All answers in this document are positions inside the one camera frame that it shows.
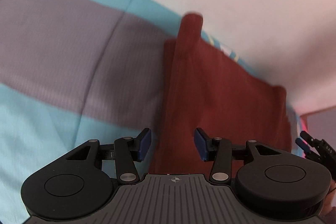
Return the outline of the blue and mauve bedsheet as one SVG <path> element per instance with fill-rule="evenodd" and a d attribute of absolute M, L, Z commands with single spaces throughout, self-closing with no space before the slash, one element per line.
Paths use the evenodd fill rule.
<path fill-rule="evenodd" d="M 150 173 L 164 45 L 180 24 L 152 0 L 1 0 L 1 223 L 24 222 L 23 181 L 88 139 L 110 143 L 151 128 L 138 165 Z M 256 77 L 210 34 L 202 39 Z"/>

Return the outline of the dark red knit sweater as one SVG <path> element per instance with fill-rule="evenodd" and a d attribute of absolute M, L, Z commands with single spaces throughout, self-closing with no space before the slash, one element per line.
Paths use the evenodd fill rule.
<path fill-rule="evenodd" d="M 164 45 L 161 131 L 149 168 L 153 174 L 205 174 L 194 131 L 243 145 L 255 139 L 291 151 L 286 90 L 246 72 L 201 37 L 203 18 L 186 14 Z"/>

